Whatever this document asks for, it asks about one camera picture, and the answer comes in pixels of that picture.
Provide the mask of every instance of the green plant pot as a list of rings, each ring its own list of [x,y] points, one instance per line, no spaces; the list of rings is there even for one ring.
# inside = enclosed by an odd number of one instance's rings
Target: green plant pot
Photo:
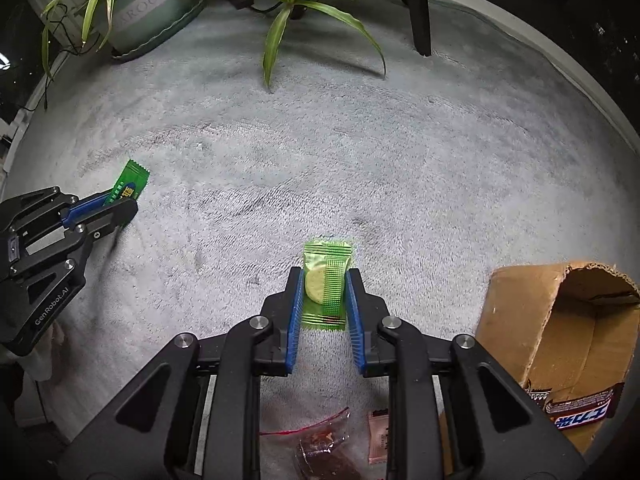
[[[106,0],[97,10],[95,27],[107,33]],[[115,0],[109,43],[122,54],[136,49],[171,27],[193,7],[192,0]]]

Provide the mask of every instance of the gray fabric surface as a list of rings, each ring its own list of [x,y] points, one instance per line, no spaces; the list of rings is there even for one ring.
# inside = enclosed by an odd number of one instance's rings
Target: gray fabric surface
[[[315,236],[351,240],[367,290],[447,338],[474,331],[495,267],[593,259],[640,281],[638,158],[540,54],[432,3],[424,58],[399,0],[324,1],[364,21],[386,79],[364,38],[308,12],[285,32],[269,93],[270,19],[215,0],[141,59],[73,59],[51,86],[5,196],[85,196],[129,157],[151,171],[138,215],[97,245],[60,316],[68,348],[43,390],[66,436],[175,333],[258,312]],[[295,374],[263,381],[262,428],[350,406],[366,468],[366,411],[384,393],[357,376],[345,333],[305,330]],[[291,478],[280,455],[263,461],[267,480]]]

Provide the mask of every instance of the transparent green wrapper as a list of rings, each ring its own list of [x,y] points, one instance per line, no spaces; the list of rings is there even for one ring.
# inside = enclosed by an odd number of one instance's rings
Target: transparent green wrapper
[[[108,204],[128,197],[137,200],[142,190],[145,189],[148,179],[149,172],[130,158],[104,203]]]
[[[344,330],[344,273],[353,248],[345,241],[312,240],[305,244],[305,298],[302,323],[326,330]]]

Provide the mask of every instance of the cardboard box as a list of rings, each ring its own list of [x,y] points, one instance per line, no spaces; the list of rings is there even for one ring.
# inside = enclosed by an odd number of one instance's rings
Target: cardboard box
[[[625,380],[640,325],[640,292],[594,262],[497,269],[476,339],[545,402],[596,394]],[[603,420],[564,430],[585,452]]]

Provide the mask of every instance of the silver bolt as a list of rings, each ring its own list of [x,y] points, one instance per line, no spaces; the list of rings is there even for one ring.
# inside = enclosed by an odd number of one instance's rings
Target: silver bolt
[[[269,318],[264,316],[253,316],[249,321],[249,325],[251,328],[255,328],[256,330],[262,330],[269,324]]]
[[[385,316],[382,318],[382,326],[385,328],[398,328],[402,325],[402,319],[396,316]]]
[[[469,349],[473,348],[473,346],[476,344],[476,340],[469,334],[460,334],[456,336],[456,344],[460,348]]]
[[[188,348],[191,346],[191,343],[193,343],[193,335],[187,332],[178,334],[176,337],[174,337],[174,344],[178,348]]]

